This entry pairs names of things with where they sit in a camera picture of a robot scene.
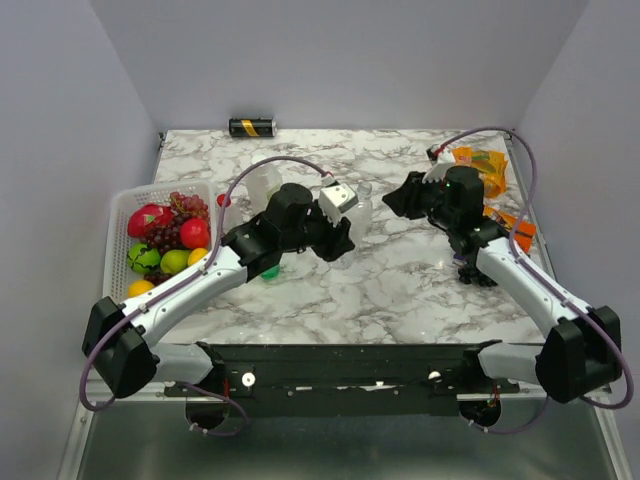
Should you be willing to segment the clear plastic water bottle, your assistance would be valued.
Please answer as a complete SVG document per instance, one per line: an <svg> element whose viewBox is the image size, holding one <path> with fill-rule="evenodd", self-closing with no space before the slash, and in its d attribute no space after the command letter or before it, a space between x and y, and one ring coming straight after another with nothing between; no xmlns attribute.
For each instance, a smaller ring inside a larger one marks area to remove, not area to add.
<svg viewBox="0 0 640 480"><path fill-rule="evenodd" d="M372 221L372 185L367 181L361 181L357 185L356 194L358 197L357 205L346 213L346 217L351 222L349 236L354 243L354 249L342 255L334 263L336 268L342 270L353 264Z"/></svg>

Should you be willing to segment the small green bottle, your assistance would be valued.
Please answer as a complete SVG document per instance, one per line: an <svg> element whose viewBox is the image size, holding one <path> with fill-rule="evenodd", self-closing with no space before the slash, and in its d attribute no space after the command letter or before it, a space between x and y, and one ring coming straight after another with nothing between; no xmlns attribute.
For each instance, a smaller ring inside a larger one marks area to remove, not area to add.
<svg viewBox="0 0 640 480"><path fill-rule="evenodd" d="M262 272L260 276L264 280L271 280L271 279L277 278L279 274L280 274L280 266L275 265L274 267L271 267L265 270L264 272Z"/></svg>

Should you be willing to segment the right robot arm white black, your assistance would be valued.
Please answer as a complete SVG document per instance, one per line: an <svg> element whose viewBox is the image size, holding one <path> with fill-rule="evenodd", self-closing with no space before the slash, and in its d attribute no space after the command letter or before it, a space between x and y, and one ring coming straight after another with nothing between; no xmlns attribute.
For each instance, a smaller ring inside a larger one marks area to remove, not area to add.
<svg viewBox="0 0 640 480"><path fill-rule="evenodd" d="M621 377L617 314L572 296L511 242L508 231L484 213L484 185L475 169L453 166L438 180L411 172L382 201L398 217L425 218L444 231L452 250L502 287L544 337L542 346L482 347L460 367L467 389L480 392L496 379L510 379L537 384L567 403Z"/></svg>

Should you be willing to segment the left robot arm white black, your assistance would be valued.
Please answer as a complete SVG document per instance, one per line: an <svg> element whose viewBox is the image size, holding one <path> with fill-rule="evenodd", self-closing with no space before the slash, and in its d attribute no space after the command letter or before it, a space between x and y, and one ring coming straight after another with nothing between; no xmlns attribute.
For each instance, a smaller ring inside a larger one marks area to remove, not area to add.
<svg viewBox="0 0 640 480"><path fill-rule="evenodd" d="M353 250L346 213L357 202L345 184L333 183L317 196L295 183L282 185L265 211L220 237L194 266L121 304L109 297L96 302L82 342L85 368L95 370L117 399L166 380L188 382L201 395L214 393L222 372L205 347L164 344L162 338L206 301L279 264L285 253L311 249L333 262Z"/></svg>

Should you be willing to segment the large clear bottle white cap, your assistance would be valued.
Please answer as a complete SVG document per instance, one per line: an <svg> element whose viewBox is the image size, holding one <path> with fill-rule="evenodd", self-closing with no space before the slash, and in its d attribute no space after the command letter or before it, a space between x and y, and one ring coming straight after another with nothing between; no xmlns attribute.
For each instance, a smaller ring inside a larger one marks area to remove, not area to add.
<svg viewBox="0 0 640 480"><path fill-rule="evenodd" d="M257 167L246 177L246 188L254 214L264 211L271 197L280 189L282 176L272 164Z"/></svg>

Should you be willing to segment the small bottle red cap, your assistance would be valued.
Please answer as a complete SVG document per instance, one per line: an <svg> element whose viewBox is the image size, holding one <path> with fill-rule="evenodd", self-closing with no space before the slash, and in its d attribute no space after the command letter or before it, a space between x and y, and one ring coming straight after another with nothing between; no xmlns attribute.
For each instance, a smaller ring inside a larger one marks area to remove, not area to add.
<svg viewBox="0 0 640 480"><path fill-rule="evenodd" d="M224 194L219 194L216 201L218 219L223 218L223 232L228 233L242 223L242 214L237 205Z"/></svg>

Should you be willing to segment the orange snack bag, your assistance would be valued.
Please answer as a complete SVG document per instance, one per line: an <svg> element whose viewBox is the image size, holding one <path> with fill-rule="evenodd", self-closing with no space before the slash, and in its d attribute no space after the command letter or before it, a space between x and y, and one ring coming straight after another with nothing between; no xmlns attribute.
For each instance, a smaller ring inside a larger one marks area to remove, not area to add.
<svg viewBox="0 0 640 480"><path fill-rule="evenodd" d="M508 160L504 153L461 146L454 148L453 154L457 164L473 167L479 172L484 184L485 198L493 199L506 192Z"/></svg>

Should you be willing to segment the dark grape bunch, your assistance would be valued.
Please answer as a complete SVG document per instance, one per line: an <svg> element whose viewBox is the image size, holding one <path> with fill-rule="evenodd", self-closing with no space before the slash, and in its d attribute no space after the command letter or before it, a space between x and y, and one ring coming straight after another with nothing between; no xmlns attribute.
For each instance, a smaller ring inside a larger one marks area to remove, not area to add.
<svg viewBox="0 0 640 480"><path fill-rule="evenodd" d="M473 265L460 266L457 270L458 280L465 285L477 285L479 287L491 288L497 285L489 276L482 273Z"/></svg>

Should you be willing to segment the orange razor box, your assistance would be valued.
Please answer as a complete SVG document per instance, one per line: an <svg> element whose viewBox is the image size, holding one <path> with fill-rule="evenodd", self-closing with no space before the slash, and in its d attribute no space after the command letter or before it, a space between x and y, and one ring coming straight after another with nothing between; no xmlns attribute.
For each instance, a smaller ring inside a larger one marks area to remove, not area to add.
<svg viewBox="0 0 640 480"><path fill-rule="evenodd" d="M484 215L499 223L507 231L511 231L516 224L517 217L489 205L484 206ZM525 254L528 254L536 235L536 226L523 220L515 234L515 240Z"/></svg>

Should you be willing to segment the red apple toy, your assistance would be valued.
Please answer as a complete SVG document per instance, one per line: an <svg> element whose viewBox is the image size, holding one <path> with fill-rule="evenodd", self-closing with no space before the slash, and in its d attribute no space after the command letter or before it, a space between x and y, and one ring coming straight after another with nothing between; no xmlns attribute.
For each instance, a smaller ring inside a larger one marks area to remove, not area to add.
<svg viewBox="0 0 640 480"><path fill-rule="evenodd" d="M209 224L200 218L187 220L180 228L180 240L191 250L206 248L210 242Z"/></svg>

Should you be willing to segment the yellow lemon toy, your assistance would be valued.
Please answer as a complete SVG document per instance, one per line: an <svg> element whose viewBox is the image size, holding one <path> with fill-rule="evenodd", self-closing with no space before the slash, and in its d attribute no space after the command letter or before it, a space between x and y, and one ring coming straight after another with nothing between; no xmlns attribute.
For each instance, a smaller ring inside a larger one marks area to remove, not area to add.
<svg viewBox="0 0 640 480"><path fill-rule="evenodd" d="M202 260L208 254L206 248L196 248L192 250L187 259L187 265L192 266Z"/></svg>

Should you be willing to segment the black battery with gold band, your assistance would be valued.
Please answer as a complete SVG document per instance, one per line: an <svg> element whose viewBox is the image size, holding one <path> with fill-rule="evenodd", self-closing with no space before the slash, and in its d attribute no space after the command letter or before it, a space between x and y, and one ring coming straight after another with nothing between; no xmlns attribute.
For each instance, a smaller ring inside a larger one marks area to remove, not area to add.
<svg viewBox="0 0 640 480"><path fill-rule="evenodd" d="M273 118L230 118L228 131L232 138L273 138L277 124Z"/></svg>

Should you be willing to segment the red grape bunch in basket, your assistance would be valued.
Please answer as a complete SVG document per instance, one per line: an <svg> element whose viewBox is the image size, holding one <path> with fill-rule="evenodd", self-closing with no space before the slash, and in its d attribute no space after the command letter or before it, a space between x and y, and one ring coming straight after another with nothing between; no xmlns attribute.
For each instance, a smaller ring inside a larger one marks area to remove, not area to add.
<svg viewBox="0 0 640 480"><path fill-rule="evenodd" d="M169 250L180 249L190 250L185 247L180 240L180 228L187 221L192 218L200 218L205 220L210 227L210 242L211 242L211 220L209 205L197 194L186 195L179 192L172 192L169 194L169 204L167 205L174 217L172 221L164 227L156 227L151 230L145 237L143 243L150 247L156 248L160 256L162 256ZM144 279L152 282L154 286L160 285L169 280L174 275L167 275L160 269L160 265L151 273L144 274Z"/></svg>

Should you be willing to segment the green pear toy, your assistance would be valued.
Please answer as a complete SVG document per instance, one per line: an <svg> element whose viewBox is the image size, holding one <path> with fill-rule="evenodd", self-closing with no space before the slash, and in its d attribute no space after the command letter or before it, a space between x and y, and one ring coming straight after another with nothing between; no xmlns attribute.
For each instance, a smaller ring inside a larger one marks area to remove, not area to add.
<svg viewBox="0 0 640 480"><path fill-rule="evenodd" d="M167 275L176 275L188 267L190 250L174 249L167 251L161 258L160 269Z"/></svg>

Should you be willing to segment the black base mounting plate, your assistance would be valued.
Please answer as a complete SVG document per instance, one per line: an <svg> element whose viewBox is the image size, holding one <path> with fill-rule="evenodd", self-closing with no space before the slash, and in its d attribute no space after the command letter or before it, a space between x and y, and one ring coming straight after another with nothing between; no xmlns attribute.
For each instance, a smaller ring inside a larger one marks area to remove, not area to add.
<svg viewBox="0 0 640 480"><path fill-rule="evenodd" d="M199 387L227 393L252 419L430 414L519 394L523 382L481 370L478 344L208 344Z"/></svg>

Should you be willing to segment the green watermelon toy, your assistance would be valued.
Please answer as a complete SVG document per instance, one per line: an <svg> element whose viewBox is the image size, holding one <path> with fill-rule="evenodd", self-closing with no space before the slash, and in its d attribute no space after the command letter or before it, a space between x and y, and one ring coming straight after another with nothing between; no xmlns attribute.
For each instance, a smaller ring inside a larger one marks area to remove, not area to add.
<svg viewBox="0 0 640 480"><path fill-rule="evenodd" d="M154 271L161 262L159 251L145 243L137 243L127 252L127 265L138 274L147 274Z"/></svg>

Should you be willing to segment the red dragon fruit toy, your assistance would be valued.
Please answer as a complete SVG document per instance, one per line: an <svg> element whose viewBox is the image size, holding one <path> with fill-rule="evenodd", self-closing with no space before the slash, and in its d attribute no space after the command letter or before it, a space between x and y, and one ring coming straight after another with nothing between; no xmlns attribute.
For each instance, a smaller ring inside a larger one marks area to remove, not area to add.
<svg viewBox="0 0 640 480"><path fill-rule="evenodd" d="M154 228L167 226L173 217L174 213L167 206L154 203L144 205L130 216L127 233L132 238L145 237Z"/></svg>

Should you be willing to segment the orange fruit toy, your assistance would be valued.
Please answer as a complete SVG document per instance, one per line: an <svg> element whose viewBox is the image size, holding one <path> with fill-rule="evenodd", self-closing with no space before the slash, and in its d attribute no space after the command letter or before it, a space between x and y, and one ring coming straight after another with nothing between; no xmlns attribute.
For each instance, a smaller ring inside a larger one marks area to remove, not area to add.
<svg viewBox="0 0 640 480"><path fill-rule="evenodd" d="M154 288L154 284L148 280L137 280L131 283L127 290L127 297L133 298L149 292Z"/></svg>

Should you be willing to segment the white plastic basket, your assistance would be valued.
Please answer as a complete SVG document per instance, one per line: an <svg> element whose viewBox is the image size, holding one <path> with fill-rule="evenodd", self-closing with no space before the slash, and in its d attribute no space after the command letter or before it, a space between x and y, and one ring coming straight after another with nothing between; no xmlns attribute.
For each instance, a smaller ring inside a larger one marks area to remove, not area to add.
<svg viewBox="0 0 640 480"><path fill-rule="evenodd" d="M137 243L127 233L129 218L146 204L168 205L172 192L197 194L209 206L211 221L217 222L214 208L216 191L214 185L206 179L143 185L116 194L110 204L102 282L103 297L109 296L116 303L123 302L127 298L129 285L142 279L140 274L127 265L128 251Z"/></svg>

